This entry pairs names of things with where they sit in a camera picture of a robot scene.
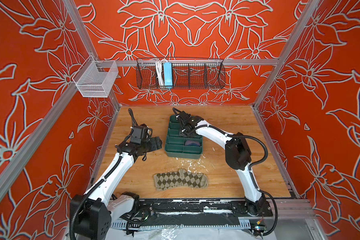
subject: sock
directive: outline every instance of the sock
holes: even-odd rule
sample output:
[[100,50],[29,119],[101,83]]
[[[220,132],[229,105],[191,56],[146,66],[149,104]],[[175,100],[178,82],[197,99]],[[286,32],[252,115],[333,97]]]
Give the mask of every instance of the sock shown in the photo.
[[203,173],[191,173],[181,168],[177,172],[164,172],[154,175],[155,187],[158,191],[164,191],[174,187],[208,187],[208,178]]

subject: wooden work surface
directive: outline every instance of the wooden work surface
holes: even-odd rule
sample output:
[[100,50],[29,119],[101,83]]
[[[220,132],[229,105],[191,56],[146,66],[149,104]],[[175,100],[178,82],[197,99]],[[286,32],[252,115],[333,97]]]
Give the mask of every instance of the wooden work surface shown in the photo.
[[[172,106],[131,107],[138,124],[145,123],[153,129],[152,136],[159,136],[163,148],[147,153],[147,160],[139,157],[127,171],[115,190],[119,195],[125,191],[140,195],[140,198],[204,198],[204,197],[244,197],[244,190],[235,170],[225,162],[225,150],[206,137],[203,138],[203,154],[200,159],[177,159],[168,157],[164,151],[169,117],[173,115]],[[177,106],[181,111],[204,118],[210,124],[227,132],[241,132],[259,138],[265,143],[264,136],[256,122],[250,106]],[[116,125],[109,140],[97,178],[105,171],[116,154],[115,144],[120,144],[129,134],[131,118],[128,106],[120,109]],[[252,152],[252,161],[264,155],[263,148],[255,141],[248,139]],[[191,172],[202,172],[208,176],[209,186],[206,189],[177,187],[157,191],[153,175],[156,173],[177,171],[184,168]],[[264,191],[273,197],[290,197],[279,169],[269,154],[268,159],[253,167],[254,175]]]

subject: red floral wallpaper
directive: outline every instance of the red floral wallpaper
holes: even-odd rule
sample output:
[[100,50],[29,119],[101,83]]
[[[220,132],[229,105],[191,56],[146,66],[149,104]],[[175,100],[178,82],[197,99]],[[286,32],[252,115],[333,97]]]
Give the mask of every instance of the red floral wallpaper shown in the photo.
[[62,238],[114,113],[108,99],[75,94],[1,201],[0,239]]
[[0,1],[0,172],[87,57],[61,0]]
[[323,0],[259,112],[329,239],[360,239],[360,0]]
[[[61,0],[0,1],[0,173],[87,57]],[[0,203],[0,239],[62,237],[114,112],[76,93]]]
[[[111,1],[75,0],[102,60],[155,56],[277,58],[307,0]],[[120,68],[120,103],[251,104],[271,66],[226,68],[221,90],[148,91],[136,88],[132,67]]]

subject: blue device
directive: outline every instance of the blue device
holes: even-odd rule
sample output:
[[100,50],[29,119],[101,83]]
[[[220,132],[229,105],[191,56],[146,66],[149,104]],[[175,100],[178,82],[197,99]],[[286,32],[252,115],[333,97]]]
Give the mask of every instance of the blue device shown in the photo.
[[164,68],[164,85],[165,86],[170,86],[168,88],[172,88],[172,86],[173,86],[173,83],[172,83],[172,63],[170,63],[170,62],[163,63],[163,68]]

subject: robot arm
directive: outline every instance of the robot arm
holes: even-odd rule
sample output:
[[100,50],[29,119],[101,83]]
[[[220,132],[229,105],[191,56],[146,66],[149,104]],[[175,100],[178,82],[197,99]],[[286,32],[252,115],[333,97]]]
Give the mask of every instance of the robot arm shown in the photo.
[[[234,135],[233,133],[226,132],[225,134],[223,134],[212,127],[208,127],[210,126],[210,124],[205,120],[200,121],[199,123],[197,123],[196,126],[198,127],[203,125],[206,125],[207,127],[201,127],[195,132],[216,142],[223,149],[226,150],[225,160],[230,167],[236,170],[236,173],[240,178],[241,184],[243,185],[246,199],[250,200],[251,202],[257,202],[261,198],[261,192],[259,191],[260,188],[256,182],[256,178],[253,175],[253,170],[248,169],[248,166],[251,163],[251,158],[249,147],[246,144],[246,141],[244,142],[244,146],[240,138],[234,139],[232,137],[228,137],[228,135]],[[240,148],[244,150],[242,152],[244,152],[244,155],[246,155],[249,159],[244,163],[236,161],[235,157],[233,156],[233,151],[237,149],[239,153]]]
[[198,134],[211,139],[225,149],[225,161],[231,168],[235,169],[243,185],[248,214],[257,216],[265,206],[266,199],[251,168],[254,163],[251,163],[251,151],[246,138],[258,141],[264,148],[263,159],[255,162],[255,164],[263,162],[267,158],[268,151],[265,145],[251,136],[222,131],[199,116],[191,116],[175,108],[173,108],[173,111],[180,122],[180,136],[192,137],[192,135]]
[[70,203],[69,237],[76,240],[75,233],[95,240],[105,238],[112,219],[136,209],[139,196],[126,192],[109,203],[113,191],[127,170],[139,156],[145,161],[146,153],[162,148],[159,137],[151,137],[152,129],[145,124],[137,125],[131,109],[132,130],[125,140],[115,147],[117,153],[94,185],[84,195],[75,195]]

